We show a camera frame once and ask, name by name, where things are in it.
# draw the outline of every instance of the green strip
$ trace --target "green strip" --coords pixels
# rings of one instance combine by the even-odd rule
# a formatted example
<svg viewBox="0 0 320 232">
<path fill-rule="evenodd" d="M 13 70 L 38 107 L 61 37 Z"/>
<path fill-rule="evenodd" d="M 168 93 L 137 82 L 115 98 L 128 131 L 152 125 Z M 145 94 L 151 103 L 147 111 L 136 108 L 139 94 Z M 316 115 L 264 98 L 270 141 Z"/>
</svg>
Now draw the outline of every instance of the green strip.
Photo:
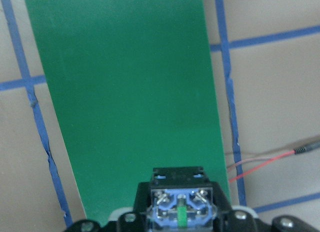
<svg viewBox="0 0 320 232">
<path fill-rule="evenodd" d="M 88 218 L 154 167 L 203 166 L 228 194 L 202 0 L 25 1 Z"/>
</svg>

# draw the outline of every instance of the metal screw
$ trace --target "metal screw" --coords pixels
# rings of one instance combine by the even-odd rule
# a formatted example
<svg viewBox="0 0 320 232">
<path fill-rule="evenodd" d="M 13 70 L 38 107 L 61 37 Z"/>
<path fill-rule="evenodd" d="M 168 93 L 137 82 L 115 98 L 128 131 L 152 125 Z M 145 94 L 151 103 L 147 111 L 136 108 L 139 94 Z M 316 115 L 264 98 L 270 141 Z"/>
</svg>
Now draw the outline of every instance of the metal screw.
<svg viewBox="0 0 320 232">
<path fill-rule="evenodd" d="M 90 232 L 95 227 L 91 221 L 86 221 L 81 224 L 81 232 Z"/>
<path fill-rule="evenodd" d="M 282 218 L 280 220 L 280 224 L 283 226 L 283 227 L 287 227 L 287 228 L 292 228 L 294 226 L 294 222 L 289 219 L 289 218 Z"/>
<path fill-rule="evenodd" d="M 201 194 L 202 196 L 207 196 L 207 195 L 208 195 L 208 191 L 202 189 L 202 190 L 200 190 L 200 194 Z"/>
<path fill-rule="evenodd" d="M 163 194 L 162 191 L 156 191 L 156 192 L 154 193 L 154 196 L 159 197 L 159 196 L 161 196 L 162 194 Z"/>
<path fill-rule="evenodd" d="M 127 213 L 124 216 L 125 222 L 131 223 L 136 220 L 136 215 L 134 213 Z"/>
<path fill-rule="evenodd" d="M 234 215 L 238 220 L 245 220 L 247 218 L 247 214 L 241 210 L 237 210 Z"/>
</svg>

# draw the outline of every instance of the beige floor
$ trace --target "beige floor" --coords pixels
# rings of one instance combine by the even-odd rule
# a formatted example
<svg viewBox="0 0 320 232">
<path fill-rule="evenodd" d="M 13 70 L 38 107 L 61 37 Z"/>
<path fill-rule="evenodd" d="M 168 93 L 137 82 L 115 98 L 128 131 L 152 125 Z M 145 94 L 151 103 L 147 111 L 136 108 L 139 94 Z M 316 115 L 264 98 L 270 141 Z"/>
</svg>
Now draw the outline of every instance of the beige floor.
<svg viewBox="0 0 320 232">
<path fill-rule="evenodd" d="M 31 76 L 43 75 L 24 0 L 11 0 Z M 204 0 L 210 44 L 220 42 L 215 0 Z M 224 0 L 229 41 L 320 25 L 320 0 Z M 244 153 L 261 153 L 319 136 L 320 33 L 230 51 Z M 222 57 L 211 54 L 226 153 L 232 151 Z M 0 83 L 21 75 L 0 4 Z M 48 87 L 35 86 L 73 220 L 85 216 Z M 46 153 L 24 88 L 0 91 L 0 231 L 65 228 Z M 320 151 L 277 161 L 245 178 L 248 206 L 320 191 Z M 226 155 L 227 163 L 232 157 Z M 248 170 L 253 165 L 245 165 Z M 238 203 L 237 187 L 230 185 Z M 320 229 L 320 199 L 259 214 L 266 222 L 296 215 Z"/>
</svg>

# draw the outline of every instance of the cable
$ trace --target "cable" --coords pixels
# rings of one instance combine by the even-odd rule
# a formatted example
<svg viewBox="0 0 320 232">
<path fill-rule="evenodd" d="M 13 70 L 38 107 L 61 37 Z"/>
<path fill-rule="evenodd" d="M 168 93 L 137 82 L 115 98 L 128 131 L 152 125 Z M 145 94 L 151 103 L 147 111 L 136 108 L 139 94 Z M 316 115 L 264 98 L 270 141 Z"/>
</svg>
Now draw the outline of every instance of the cable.
<svg viewBox="0 0 320 232">
<path fill-rule="evenodd" d="M 243 178 L 243 177 L 245 177 L 245 176 L 247 176 L 247 175 L 249 175 L 249 174 L 251 174 L 251 173 L 253 173 L 253 172 L 257 171 L 257 170 L 259 170 L 260 168 L 262 168 L 262 167 L 264 167 L 264 166 L 266 166 L 266 165 L 268 165 L 268 164 L 270 164 L 270 163 L 272 163 L 274 161 L 277 161 L 277 160 L 279 160 L 279 159 L 281 159 L 283 157 L 295 155 L 296 153 L 297 152 L 294 149 L 294 150 L 282 153 L 282 154 L 280 154 L 278 156 L 272 157 L 271 159 L 267 160 L 266 162 L 263 162 L 262 164 L 260 164 L 260 165 L 258 165 L 256 167 L 253 167 L 252 169 L 249 169 L 248 171 L 246 171 L 246 172 L 244 172 L 242 174 L 239 174 L 238 176 L 236 176 L 234 178 L 229 179 L 229 183 L 232 183 L 232 182 L 234 182 L 234 181 L 236 181 L 238 179 L 241 179 L 241 178 Z"/>
<path fill-rule="evenodd" d="M 257 161 L 267 161 L 267 160 L 270 160 L 272 159 L 272 157 L 255 157 L 255 158 L 247 158 L 247 159 L 243 159 L 237 163 L 233 163 L 231 165 L 228 165 L 226 168 L 227 168 L 227 171 L 230 172 L 232 170 L 234 170 L 237 166 L 239 165 L 243 165 L 243 164 L 246 164 L 246 163 L 249 163 L 249 162 L 257 162 Z"/>
</svg>

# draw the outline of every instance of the blue tape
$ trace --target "blue tape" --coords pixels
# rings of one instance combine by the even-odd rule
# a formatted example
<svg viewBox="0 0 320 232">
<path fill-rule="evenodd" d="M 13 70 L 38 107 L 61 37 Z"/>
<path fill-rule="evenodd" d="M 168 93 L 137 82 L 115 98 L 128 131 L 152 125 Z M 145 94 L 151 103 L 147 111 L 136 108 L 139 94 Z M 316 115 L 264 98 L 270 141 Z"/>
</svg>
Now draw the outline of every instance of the blue tape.
<svg viewBox="0 0 320 232">
<path fill-rule="evenodd" d="M 70 214 L 68 202 L 67 202 L 66 195 L 65 195 L 65 192 L 63 189 L 63 185 L 61 183 L 61 180 L 60 180 L 60 177 L 58 174 L 57 166 L 55 164 L 55 161 L 54 161 L 52 154 L 51 154 L 51 151 L 50 151 L 49 137 L 48 137 L 45 122 L 44 122 L 44 119 L 43 119 L 43 116 L 41 113 L 41 109 L 40 109 L 40 106 L 39 106 L 39 103 L 38 103 L 38 100 L 37 100 L 37 97 L 35 94 L 35 88 L 34 88 L 34 85 L 30 82 L 30 81 L 41 81 L 43 79 L 41 79 L 40 77 L 34 78 L 33 80 L 31 79 L 30 71 L 28 68 L 24 49 L 23 49 L 23 46 L 21 43 L 21 38 L 20 38 L 20 34 L 19 34 L 19 30 L 18 30 L 18 26 L 17 26 L 17 22 L 16 22 L 16 18 L 14 15 L 11 1 L 10 0 L 1 0 L 1 2 L 2 2 L 4 15 L 7 20 L 7 24 L 8 24 L 14 52 L 15 52 L 15 56 L 16 56 L 19 70 L 20 70 L 20 73 L 22 76 L 22 81 L 25 82 L 24 85 L 26 88 L 27 96 L 28 96 L 30 105 L 33 110 L 34 121 L 35 121 L 37 130 L 38 130 L 43 148 L 48 156 L 49 171 L 51 174 L 52 182 L 53 182 L 61 209 L 64 211 L 64 216 L 63 216 L 64 222 L 65 222 L 66 226 L 69 227 L 70 225 L 72 225 L 73 222 L 72 222 L 72 217 Z M 9 84 L 10 84 L 10 86 L 17 86 L 22 81 L 19 81 L 19 82 L 12 81 L 11 84 L 10 83 Z"/>
<path fill-rule="evenodd" d="M 310 36 L 318 33 L 320 33 L 320 25 L 301 28 L 301 29 L 295 29 L 291 31 L 281 32 L 281 33 L 273 33 L 273 34 L 263 35 L 259 37 L 235 40 L 229 43 L 229 48 L 236 49 L 236 48 L 243 48 L 243 47 L 249 47 L 249 46 L 256 46 L 256 45 L 272 43 L 272 42 L 277 42 L 282 40 L 294 39 L 294 38 L 303 37 L 303 36 Z M 212 52 L 221 51 L 221 46 L 219 44 L 211 44 L 210 50 Z"/>
<path fill-rule="evenodd" d="M 254 211 L 257 213 L 262 213 L 318 199 L 320 199 L 320 192 L 256 207 L 254 208 Z"/>
<path fill-rule="evenodd" d="M 6 81 L 0 83 L 0 91 L 7 91 L 17 88 L 25 87 L 26 85 L 38 85 L 46 83 L 46 77 L 44 75 L 34 76 L 27 79 L 17 79 L 12 81 Z"/>
<path fill-rule="evenodd" d="M 242 159 L 241 159 L 240 145 L 238 141 L 239 132 L 238 132 L 238 123 L 237 123 L 237 115 L 236 115 L 234 85 L 231 78 L 231 59 L 230 59 L 230 51 L 229 51 L 224 0 L 215 0 L 215 7 L 216 7 L 216 15 L 217 15 L 217 21 L 218 21 L 219 35 L 221 40 L 221 52 L 222 52 L 222 62 L 223 62 L 223 70 L 224 70 L 225 89 L 226 89 L 226 96 L 228 100 L 229 113 L 230 113 L 229 116 L 230 116 L 231 132 L 232 132 L 233 159 L 234 159 L 234 162 L 237 163 Z M 242 166 L 241 165 L 237 166 L 236 174 L 240 175 L 242 173 L 243 173 Z M 238 188 L 238 197 L 239 197 L 240 205 L 247 206 L 245 182 L 243 178 L 240 178 L 237 180 L 237 188 Z"/>
</svg>

